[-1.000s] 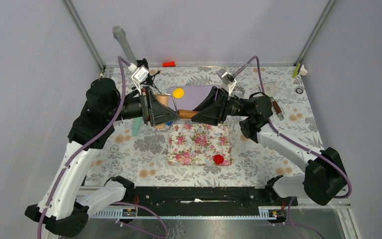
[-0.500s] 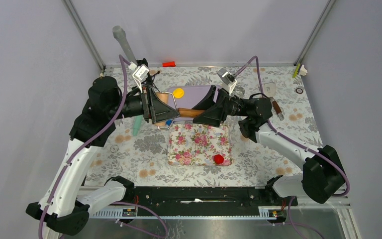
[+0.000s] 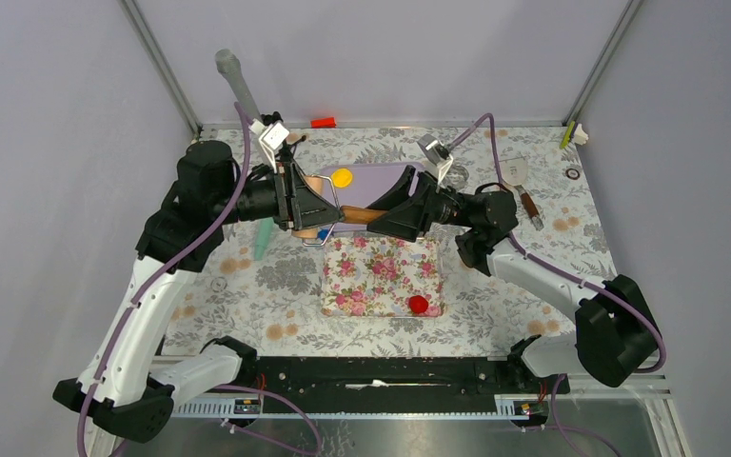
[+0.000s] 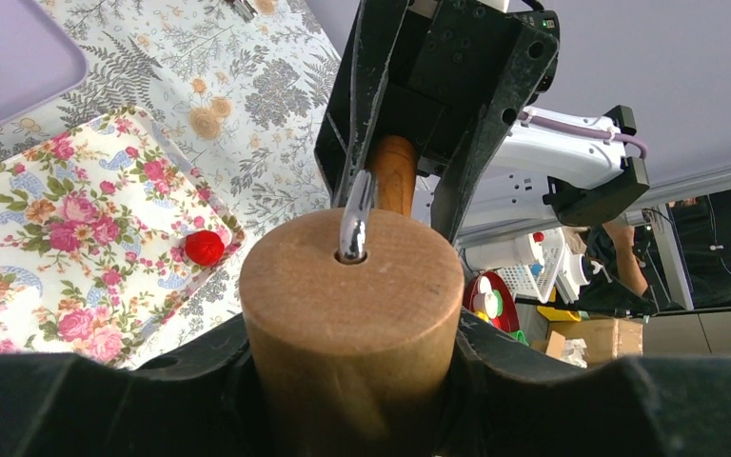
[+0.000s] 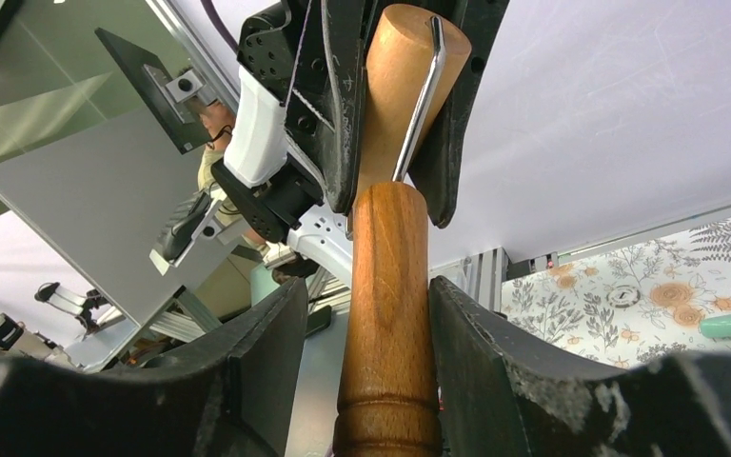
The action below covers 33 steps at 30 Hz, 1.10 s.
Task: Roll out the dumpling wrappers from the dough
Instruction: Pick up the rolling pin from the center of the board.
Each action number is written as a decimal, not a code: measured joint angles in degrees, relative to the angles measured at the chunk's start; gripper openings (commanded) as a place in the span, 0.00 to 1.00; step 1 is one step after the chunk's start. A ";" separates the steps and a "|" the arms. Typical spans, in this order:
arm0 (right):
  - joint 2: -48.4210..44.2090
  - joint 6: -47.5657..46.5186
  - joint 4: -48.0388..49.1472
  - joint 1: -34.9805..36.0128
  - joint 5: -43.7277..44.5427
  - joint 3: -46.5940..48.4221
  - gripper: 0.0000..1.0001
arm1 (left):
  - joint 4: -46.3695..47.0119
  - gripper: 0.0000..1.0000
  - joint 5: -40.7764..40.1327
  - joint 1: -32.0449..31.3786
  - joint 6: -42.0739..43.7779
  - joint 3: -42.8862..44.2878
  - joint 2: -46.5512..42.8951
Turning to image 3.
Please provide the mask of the wooden dough roller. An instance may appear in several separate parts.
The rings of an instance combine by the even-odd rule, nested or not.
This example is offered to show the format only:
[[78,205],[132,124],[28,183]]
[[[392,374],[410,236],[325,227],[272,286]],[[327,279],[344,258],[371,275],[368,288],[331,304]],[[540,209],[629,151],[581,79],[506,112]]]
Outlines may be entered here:
[[330,176],[299,174],[292,182],[290,232],[305,247],[321,247],[345,220],[338,188]]

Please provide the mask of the floral tray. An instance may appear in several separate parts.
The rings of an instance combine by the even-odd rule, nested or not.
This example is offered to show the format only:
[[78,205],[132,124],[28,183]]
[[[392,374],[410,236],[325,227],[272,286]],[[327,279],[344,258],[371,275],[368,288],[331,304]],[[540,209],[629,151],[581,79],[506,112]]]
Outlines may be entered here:
[[[325,247],[321,312],[327,317],[437,318],[444,314],[440,244],[431,239],[350,236]],[[424,315],[407,300],[422,295]]]

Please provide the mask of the red dough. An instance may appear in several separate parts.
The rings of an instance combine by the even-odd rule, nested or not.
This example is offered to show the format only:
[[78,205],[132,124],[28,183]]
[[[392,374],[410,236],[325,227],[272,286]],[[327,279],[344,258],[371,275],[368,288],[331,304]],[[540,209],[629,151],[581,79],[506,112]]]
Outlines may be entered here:
[[424,315],[429,309],[429,302],[422,295],[411,296],[407,300],[407,305],[413,315]]

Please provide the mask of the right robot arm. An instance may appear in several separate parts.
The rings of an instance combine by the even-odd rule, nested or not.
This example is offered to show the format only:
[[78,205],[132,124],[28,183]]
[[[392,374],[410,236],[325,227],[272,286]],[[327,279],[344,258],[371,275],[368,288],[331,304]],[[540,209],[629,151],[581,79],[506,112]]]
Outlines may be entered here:
[[463,228],[455,238],[462,262],[498,277],[557,309],[574,324],[557,337],[532,336],[509,353],[512,387],[530,392],[546,377],[585,373],[608,387],[650,373],[667,359],[662,334],[637,283],[625,275],[589,279],[515,238],[516,200],[501,183],[472,193],[442,187],[427,171],[406,167],[398,181],[364,210],[367,231],[414,241],[435,224]]

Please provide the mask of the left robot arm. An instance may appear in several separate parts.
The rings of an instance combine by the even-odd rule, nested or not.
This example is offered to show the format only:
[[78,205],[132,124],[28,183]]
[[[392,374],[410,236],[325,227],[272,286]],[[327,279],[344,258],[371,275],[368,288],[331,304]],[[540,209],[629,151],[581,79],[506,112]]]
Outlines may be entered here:
[[78,377],[57,384],[55,401],[107,433],[145,443],[196,396],[222,385],[249,389],[259,376],[256,350],[231,337],[211,341],[170,368],[152,368],[173,311],[223,243],[224,226],[270,218],[283,230],[314,229],[343,217],[291,156],[252,180],[248,161],[235,160],[228,144],[189,146],[162,206],[145,224],[108,335]]

